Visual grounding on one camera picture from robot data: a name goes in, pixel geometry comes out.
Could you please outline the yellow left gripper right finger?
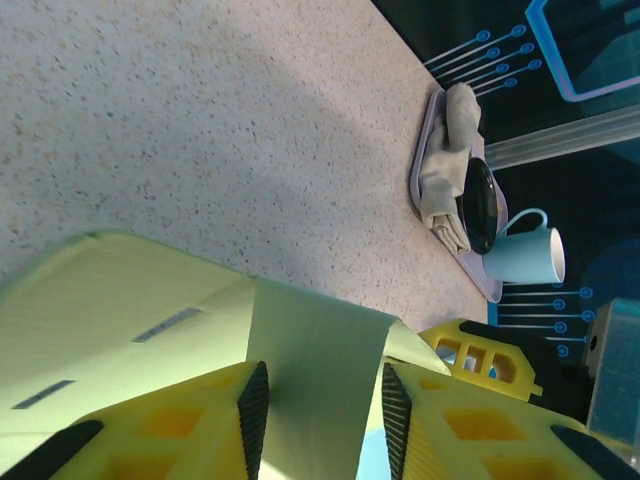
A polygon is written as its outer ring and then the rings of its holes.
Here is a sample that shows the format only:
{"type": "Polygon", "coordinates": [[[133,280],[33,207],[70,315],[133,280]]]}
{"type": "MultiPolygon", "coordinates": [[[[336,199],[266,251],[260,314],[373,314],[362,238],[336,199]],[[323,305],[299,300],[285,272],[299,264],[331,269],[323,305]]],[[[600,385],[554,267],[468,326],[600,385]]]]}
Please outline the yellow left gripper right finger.
{"type": "Polygon", "coordinates": [[[429,369],[387,363],[382,412],[394,479],[636,479],[578,421],[429,369]]]}

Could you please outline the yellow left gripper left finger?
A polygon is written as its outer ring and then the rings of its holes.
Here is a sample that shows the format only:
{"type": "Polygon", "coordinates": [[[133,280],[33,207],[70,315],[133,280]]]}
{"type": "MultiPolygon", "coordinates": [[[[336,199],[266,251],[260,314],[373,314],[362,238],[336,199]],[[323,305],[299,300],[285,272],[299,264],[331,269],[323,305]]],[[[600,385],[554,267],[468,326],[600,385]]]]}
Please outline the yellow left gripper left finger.
{"type": "Polygon", "coordinates": [[[87,414],[2,476],[256,479],[269,397],[265,362],[240,362],[87,414]]]}

